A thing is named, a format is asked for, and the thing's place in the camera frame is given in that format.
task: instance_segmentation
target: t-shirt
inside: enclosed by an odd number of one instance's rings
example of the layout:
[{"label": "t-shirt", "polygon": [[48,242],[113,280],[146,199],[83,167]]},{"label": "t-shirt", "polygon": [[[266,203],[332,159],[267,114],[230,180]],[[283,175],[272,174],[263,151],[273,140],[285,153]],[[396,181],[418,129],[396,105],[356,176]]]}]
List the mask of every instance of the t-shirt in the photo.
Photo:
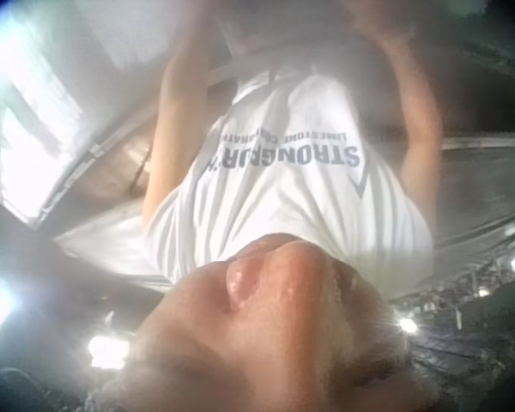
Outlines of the t-shirt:
[{"label": "t-shirt", "polygon": [[288,233],[354,267],[386,299],[432,272],[432,237],[361,139],[345,87],[320,74],[257,76],[209,131],[145,235],[171,282]]}]

